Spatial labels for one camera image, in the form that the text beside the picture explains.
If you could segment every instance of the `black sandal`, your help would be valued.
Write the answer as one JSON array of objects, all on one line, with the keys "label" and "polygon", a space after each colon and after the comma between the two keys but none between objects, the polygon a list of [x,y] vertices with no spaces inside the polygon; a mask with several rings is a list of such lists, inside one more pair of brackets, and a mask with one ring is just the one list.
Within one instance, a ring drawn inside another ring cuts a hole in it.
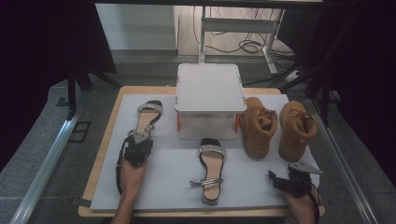
[{"label": "black sandal", "polygon": [[163,113],[163,104],[161,101],[148,101],[137,108],[137,113],[139,115],[137,127],[128,132],[128,137],[122,143],[119,159],[117,160],[117,188],[120,194],[122,194],[120,185],[122,159],[127,160],[134,167],[142,165],[147,160],[153,146],[153,141],[149,139],[150,131],[154,130],[153,124]]},{"label": "black sandal", "polygon": [[216,139],[205,138],[199,149],[199,159],[206,168],[205,180],[190,181],[192,187],[203,187],[202,202],[216,205],[219,202],[221,170],[224,163],[226,151]]}]

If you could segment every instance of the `tan boot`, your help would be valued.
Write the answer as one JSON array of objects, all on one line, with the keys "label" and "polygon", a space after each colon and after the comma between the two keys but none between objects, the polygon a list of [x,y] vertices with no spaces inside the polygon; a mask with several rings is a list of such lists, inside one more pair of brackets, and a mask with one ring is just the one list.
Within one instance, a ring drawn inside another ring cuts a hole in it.
[{"label": "tan boot", "polygon": [[283,130],[279,143],[279,155],[285,161],[296,162],[305,153],[308,142],[318,130],[314,117],[296,101],[286,103],[279,116]]},{"label": "tan boot", "polygon": [[267,155],[276,132],[277,114],[275,110],[266,109],[256,97],[249,97],[246,102],[247,111],[239,120],[245,151],[253,159],[262,159]]}]

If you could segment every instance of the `wall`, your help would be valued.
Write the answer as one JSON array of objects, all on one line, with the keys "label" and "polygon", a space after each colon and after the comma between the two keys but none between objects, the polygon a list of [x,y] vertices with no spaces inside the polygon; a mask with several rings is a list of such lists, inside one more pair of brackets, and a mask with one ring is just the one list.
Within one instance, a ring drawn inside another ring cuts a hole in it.
[{"label": "wall", "polygon": [[110,49],[177,49],[173,6],[96,4]]}]

